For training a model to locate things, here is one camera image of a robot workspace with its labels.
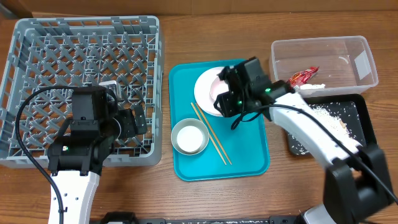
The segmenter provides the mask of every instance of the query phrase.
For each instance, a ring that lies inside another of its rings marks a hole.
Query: blue tray
[[[196,80],[214,67],[236,65],[243,60],[189,63],[175,66],[169,75],[171,127],[185,118],[198,118],[192,109],[195,102],[193,89]],[[270,164],[266,127],[262,116],[252,122],[240,123],[232,131],[236,119],[220,118],[205,113],[218,139],[231,159],[224,165],[213,143],[194,156],[186,156],[173,149],[175,173],[185,181],[245,177],[265,173]]]

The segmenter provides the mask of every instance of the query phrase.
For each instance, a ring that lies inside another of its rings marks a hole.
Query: gray crate
[[[83,86],[117,80],[120,108],[142,105],[147,134],[116,141],[104,166],[152,166],[162,156],[161,86],[164,41],[154,16],[21,19],[12,35],[0,87],[0,164],[33,167],[15,137],[15,115],[39,88]],[[47,148],[72,111],[71,90],[37,96],[24,110],[20,127],[29,151],[44,167]]]

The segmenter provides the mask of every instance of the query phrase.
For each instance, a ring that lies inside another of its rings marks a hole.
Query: transparent container
[[[319,67],[309,84],[325,88],[298,90],[303,97],[362,93],[379,83],[367,40],[362,36],[277,40],[269,68],[275,80],[287,81],[296,72]]]

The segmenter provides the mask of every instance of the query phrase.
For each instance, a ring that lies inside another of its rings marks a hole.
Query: pair of chopsticks
[[[199,115],[197,109],[195,108],[195,105],[194,105],[193,103],[191,103],[191,106],[192,106],[193,110],[195,111],[195,113],[197,114],[199,120],[200,120],[201,122],[203,122],[203,120],[201,119],[201,117],[200,117],[200,115]],[[209,127],[211,133],[214,135],[214,138],[216,139],[217,143],[220,145],[220,148],[221,148],[221,150],[223,151],[223,153],[224,153],[226,159],[228,160],[229,164],[232,165],[232,162],[231,162],[231,160],[229,159],[227,153],[225,152],[223,145],[221,145],[220,140],[218,140],[218,137],[217,137],[216,133],[214,133],[213,128],[211,128],[211,125],[210,125],[210,123],[207,121],[206,116],[203,114],[203,111],[201,110],[201,108],[199,107],[199,105],[198,105],[197,103],[196,103],[196,106],[197,106],[197,108],[198,108],[200,114],[203,116],[203,119],[206,121],[206,124],[207,124],[207,126]],[[224,157],[223,157],[223,155],[220,153],[220,150],[218,149],[217,144],[214,142],[213,137],[211,136],[211,134],[209,134],[209,136],[210,136],[210,140],[212,141],[212,143],[213,143],[214,147],[216,148],[218,154],[220,155],[221,159],[223,160],[224,164],[226,165],[226,162],[225,162],[225,160],[224,160]]]

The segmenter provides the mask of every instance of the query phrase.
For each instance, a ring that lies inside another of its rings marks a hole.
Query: tabletop
[[[218,16],[161,16],[165,37],[162,87],[162,160],[153,167],[103,169],[91,219],[106,212],[139,218],[261,218],[297,215],[322,202],[324,173],[311,157],[292,156],[285,134],[267,122],[268,171],[256,177],[184,182],[174,172],[170,141],[169,71],[176,65],[257,56],[268,69],[271,43],[308,37],[362,35],[370,45],[378,86],[363,96],[398,192],[398,12],[314,12]],[[0,68],[4,68],[16,21],[2,21]],[[0,167],[0,223],[47,223],[50,185],[35,169]],[[369,220],[397,223],[391,205]]]

